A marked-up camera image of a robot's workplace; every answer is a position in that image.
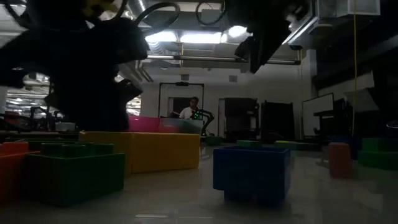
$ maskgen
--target blue lego brick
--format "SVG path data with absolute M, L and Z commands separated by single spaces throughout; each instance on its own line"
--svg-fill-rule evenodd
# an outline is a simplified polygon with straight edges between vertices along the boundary
M 290 150 L 227 147 L 215 149 L 213 188 L 226 199 L 257 198 L 279 203 L 290 188 Z

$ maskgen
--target white shirt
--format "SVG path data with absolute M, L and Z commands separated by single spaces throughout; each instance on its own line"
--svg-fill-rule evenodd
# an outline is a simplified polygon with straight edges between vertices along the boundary
M 190 119 L 192 116 L 192 109 L 191 107 L 187 107 L 184 110 L 181 111 L 180 113 L 180 118 L 181 119 Z

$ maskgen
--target floor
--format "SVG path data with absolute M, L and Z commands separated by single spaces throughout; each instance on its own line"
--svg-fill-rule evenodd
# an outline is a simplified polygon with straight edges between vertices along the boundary
M 398 173 L 357 167 L 356 179 L 331 180 L 320 158 L 296 154 L 280 208 L 225 202 L 212 188 L 212 150 L 204 148 L 197 170 L 134 175 L 123 192 L 71 208 L 16 202 L 0 208 L 0 223 L 397 223 Z

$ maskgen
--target yellow lego brick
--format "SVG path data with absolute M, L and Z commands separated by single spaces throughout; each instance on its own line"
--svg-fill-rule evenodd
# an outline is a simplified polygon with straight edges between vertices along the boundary
M 133 138 L 134 138 L 133 133 L 90 131 L 90 132 L 80 133 L 79 135 L 79 141 L 93 142 L 95 144 L 113 144 L 114 152 L 125 153 L 126 163 L 124 168 L 124 175 L 126 177 L 131 175 Z
M 132 172 L 192 169 L 199 165 L 200 135 L 134 133 Z

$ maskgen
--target man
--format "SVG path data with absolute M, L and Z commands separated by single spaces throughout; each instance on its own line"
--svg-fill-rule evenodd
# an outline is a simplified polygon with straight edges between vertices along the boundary
M 192 97 L 191 101 L 189 102 L 190 106 L 181 111 L 180 118 L 190 119 L 192 116 L 192 111 L 198 109 L 198 103 L 199 103 L 199 98 L 195 96 Z

